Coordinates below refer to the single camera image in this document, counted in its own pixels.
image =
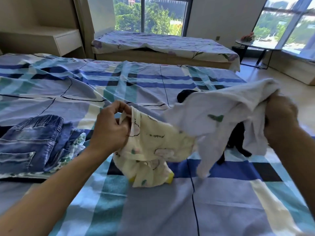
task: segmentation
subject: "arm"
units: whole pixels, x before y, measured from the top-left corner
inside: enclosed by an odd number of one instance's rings
[[[0,218],[0,235],[48,235],[92,173],[128,139],[128,120],[117,124],[114,114],[131,108],[115,101],[97,117],[90,145],[52,177],[25,195]]]
[[[284,96],[270,98],[266,117],[265,136],[315,216],[315,141],[299,126],[297,108]]]

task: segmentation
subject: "floor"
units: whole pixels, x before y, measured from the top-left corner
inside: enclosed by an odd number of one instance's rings
[[[255,64],[257,59],[244,58],[242,63]],[[291,97],[299,108],[299,121],[305,129],[315,136],[315,86],[308,86],[272,68],[258,69],[241,65],[239,77],[247,82],[266,78],[279,81],[281,92]]]

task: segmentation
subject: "stack of folded clothes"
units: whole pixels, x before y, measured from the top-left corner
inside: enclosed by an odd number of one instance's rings
[[[0,179],[47,179],[85,148],[85,137],[56,115],[0,127]]]

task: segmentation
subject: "window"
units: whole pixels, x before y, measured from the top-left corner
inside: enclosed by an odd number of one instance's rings
[[[192,0],[114,0],[115,30],[186,36]]]
[[[315,60],[315,0],[267,0],[254,32],[255,45]]]

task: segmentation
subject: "yellow baby clothing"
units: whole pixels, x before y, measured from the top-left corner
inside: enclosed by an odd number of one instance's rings
[[[167,161],[180,162],[191,155],[195,139],[168,123],[132,108],[131,129],[126,146],[113,156],[116,167],[133,187],[153,187],[171,183],[174,173]],[[123,112],[121,123],[127,114]]]

